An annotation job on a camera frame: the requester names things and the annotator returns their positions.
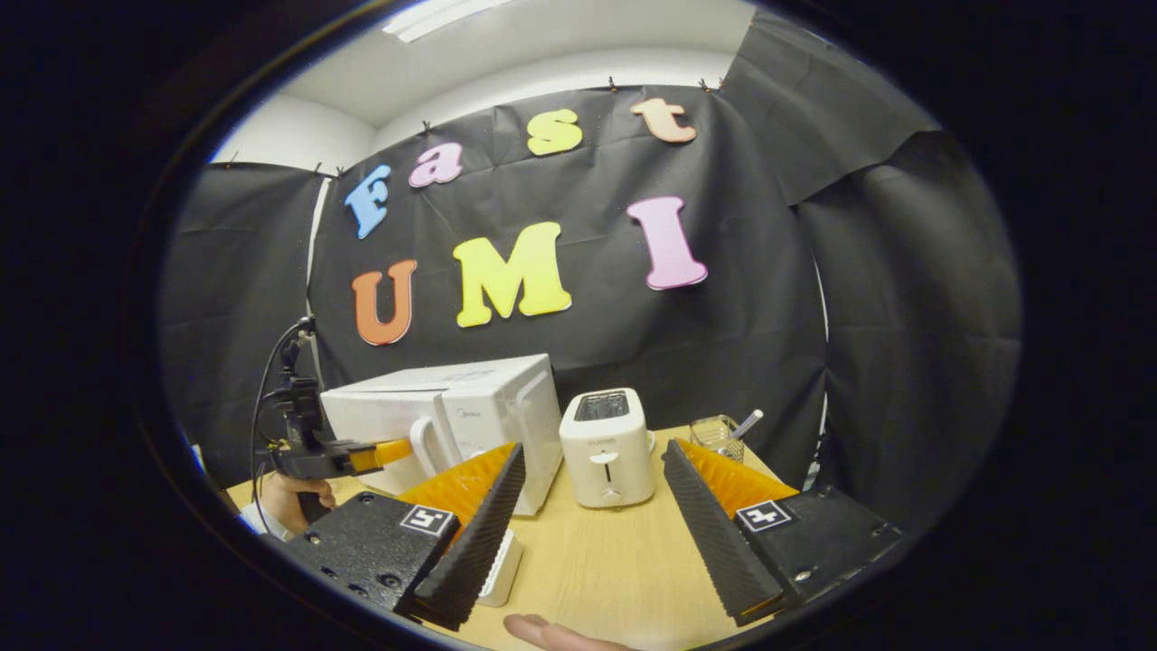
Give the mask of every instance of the toaster lever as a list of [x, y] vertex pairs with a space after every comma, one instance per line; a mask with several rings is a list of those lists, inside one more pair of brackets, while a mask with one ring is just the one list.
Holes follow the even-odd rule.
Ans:
[[611, 461], [614, 461], [618, 458], [619, 458], [619, 453], [618, 452], [604, 452], [602, 454], [594, 454], [594, 456], [591, 456], [590, 463], [591, 464], [604, 465], [604, 464], [610, 464]]

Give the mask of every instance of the glass cup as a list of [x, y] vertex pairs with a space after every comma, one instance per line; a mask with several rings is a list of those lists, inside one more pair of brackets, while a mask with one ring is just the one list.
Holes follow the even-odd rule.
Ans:
[[731, 438], [739, 426], [729, 416], [712, 416], [691, 423], [691, 443], [743, 463], [743, 439]]

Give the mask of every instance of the foam letter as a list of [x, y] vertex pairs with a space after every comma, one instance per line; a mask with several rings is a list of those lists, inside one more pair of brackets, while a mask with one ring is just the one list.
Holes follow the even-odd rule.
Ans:
[[576, 121], [578, 116], [570, 109], [538, 113], [526, 123], [531, 135], [526, 146], [536, 156], [574, 149], [582, 142], [582, 128], [575, 126]]
[[631, 106], [631, 112], [643, 116], [647, 128], [659, 140], [668, 142], [690, 142], [695, 139], [695, 128], [679, 126], [675, 116], [683, 114], [683, 106], [668, 104], [659, 97], [653, 97]]
[[455, 246], [454, 257], [462, 260], [462, 311], [458, 325], [470, 328], [491, 321], [491, 309], [482, 303], [482, 291], [502, 318], [514, 310], [518, 286], [523, 287], [518, 311], [526, 315], [562, 311], [570, 306], [570, 294], [559, 280], [554, 239], [562, 228], [553, 221], [533, 223], [522, 229], [510, 251], [510, 260], [494, 250], [486, 237], [476, 237]]
[[627, 214], [643, 227], [643, 238], [651, 254], [647, 286], [670, 289], [694, 284], [707, 278], [707, 266], [691, 257], [687, 237], [679, 222], [679, 197], [655, 197], [627, 206]]
[[379, 164], [346, 195], [346, 205], [354, 209], [354, 217], [358, 219], [359, 239], [364, 239], [366, 235], [385, 219], [385, 206], [379, 204], [384, 204], [389, 194], [385, 188], [388, 176], [390, 165]]
[[418, 156], [419, 165], [410, 173], [410, 185], [425, 187], [437, 180], [449, 183], [462, 172], [462, 145], [447, 142], [427, 149]]
[[389, 323], [377, 319], [377, 283], [382, 280], [382, 272], [370, 271], [354, 278], [354, 320], [358, 323], [358, 334], [367, 345], [392, 345], [410, 331], [410, 319], [413, 316], [410, 278], [415, 268], [415, 260], [404, 259], [386, 271], [393, 278], [393, 318]]

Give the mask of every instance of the power cord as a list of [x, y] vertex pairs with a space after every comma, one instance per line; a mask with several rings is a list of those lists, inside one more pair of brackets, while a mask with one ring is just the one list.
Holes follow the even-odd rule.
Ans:
[[[261, 392], [265, 391], [265, 384], [270, 379], [270, 368], [273, 367], [273, 360], [277, 358], [278, 353], [281, 352], [281, 347], [283, 347], [286, 342], [288, 342], [289, 339], [296, 335], [297, 333], [301, 333], [307, 330], [312, 330], [312, 323], [314, 318], [311, 316], [305, 316], [299, 319], [296, 323], [294, 323], [288, 331], [286, 331], [285, 333], [281, 334], [280, 338], [278, 338], [278, 343], [273, 347], [273, 350], [270, 353], [270, 358], [265, 362], [265, 369], [261, 371], [261, 384], [257, 386], [257, 400], [253, 402], [253, 419], [250, 422], [250, 428], [249, 428], [249, 473], [250, 473], [250, 483], [252, 484], [253, 502], [257, 503], [257, 515], [260, 516], [261, 525], [265, 526], [265, 531], [270, 531], [270, 527], [265, 523], [265, 516], [261, 512], [261, 504], [257, 495], [257, 478], [263, 475], [265, 471], [264, 461], [261, 463], [260, 471], [258, 471], [257, 468], [257, 435], [259, 430], [257, 421], [261, 414], [261, 405], [265, 402], [266, 399], [277, 394], [277, 392], [272, 392], [267, 395], [263, 395]], [[271, 450], [273, 446], [277, 445], [277, 442], [265, 436], [264, 432], [261, 432], [261, 438], [265, 439], [266, 444], [270, 446]]]

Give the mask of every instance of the black cable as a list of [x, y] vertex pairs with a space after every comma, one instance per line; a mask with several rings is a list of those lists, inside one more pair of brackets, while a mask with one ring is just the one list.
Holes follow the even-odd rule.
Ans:
[[[297, 323], [294, 323], [292, 325], [292, 327], [288, 331], [286, 331], [280, 338], [278, 338], [277, 346], [273, 347], [273, 350], [270, 353], [268, 361], [265, 362], [265, 370], [261, 371], [261, 384], [257, 386], [257, 400], [253, 402], [253, 420], [250, 423], [250, 428], [249, 428], [249, 473], [250, 473], [249, 478], [250, 478], [250, 482], [253, 484], [252, 493], [253, 493], [253, 501], [255, 502], [257, 502], [257, 474], [258, 474], [258, 472], [257, 472], [257, 417], [260, 415], [260, 410], [261, 410], [261, 399], [263, 399], [261, 392], [265, 391], [265, 383], [267, 383], [268, 379], [270, 379], [270, 368], [273, 367], [273, 360], [278, 356], [278, 353], [281, 352], [281, 347], [285, 346], [286, 341], [288, 341], [289, 338], [292, 338], [293, 335], [295, 335], [301, 328], [302, 328], [302, 321], [299, 320]], [[268, 444], [273, 444], [274, 443], [274, 442], [270, 441], [268, 438], [266, 438], [265, 441]], [[264, 469], [264, 467], [265, 467], [265, 464], [263, 463], [261, 464], [261, 468]], [[261, 515], [261, 505], [260, 504], [257, 505], [257, 513], [259, 516], [261, 516], [261, 524], [264, 525], [265, 524], [265, 516]]]
[[258, 495], [257, 490], [257, 478], [260, 478], [264, 474], [265, 474], [265, 463], [261, 461], [261, 467], [258, 468], [257, 475], [253, 479], [253, 505], [257, 508], [257, 517], [261, 519], [261, 526], [265, 527], [265, 533], [272, 534], [273, 532], [270, 531], [268, 523], [265, 521], [265, 511], [261, 510], [261, 496]]
[[273, 445], [273, 444], [277, 444], [278, 442], [277, 442], [277, 439], [271, 439], [264, 431], [261, 431], [261, 427], [260, 427], [261, 415], [265, 414], [265, 409], [268, 408], [268, 401], [271, 399], [283, 398], [283, 397], [287, 397], [287, 395], [289, 395], [288, 392], [286, 392], [283, 390], [274, 390], [274, 391], [272, 391], [272, 392], [263, 395], [261, 399], [260, 399], [260, 401], [257, 404], [258, 405], [258, 407], [257, 407], [257, 421], [258, 421], [257, 434], [263, 439], [265, 439], [265, 443], [267, 443], [267, 444]]

